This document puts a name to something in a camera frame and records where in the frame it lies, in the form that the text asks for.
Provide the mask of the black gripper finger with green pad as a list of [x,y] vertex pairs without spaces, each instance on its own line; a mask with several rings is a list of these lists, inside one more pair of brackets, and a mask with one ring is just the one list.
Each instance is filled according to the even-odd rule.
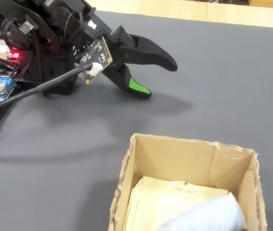
[[152,96],[151,91],[138,84],[132,77],[129,68],[123,64],[119,69],[114,66],[107,67],[103,74],[122,91],[133,97],[147,100]]

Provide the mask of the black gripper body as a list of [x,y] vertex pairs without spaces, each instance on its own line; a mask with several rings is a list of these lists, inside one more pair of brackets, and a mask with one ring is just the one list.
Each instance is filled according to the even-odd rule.
[[82,9],[82,61],[106,65],[108,58],[116,64],[124,64],[123,47],[135,47],[132,39],[122,26],[114,32],[96,14],[95,8]]

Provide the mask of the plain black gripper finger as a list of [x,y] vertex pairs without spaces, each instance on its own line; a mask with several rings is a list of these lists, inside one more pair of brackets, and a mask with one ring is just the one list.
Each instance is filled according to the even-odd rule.
[[123,47],[125,63],[154,64],[171,72],[178,70],[174,58],[153,41],[136,35],[131,35],[131,37],[135,41],[135,47]]

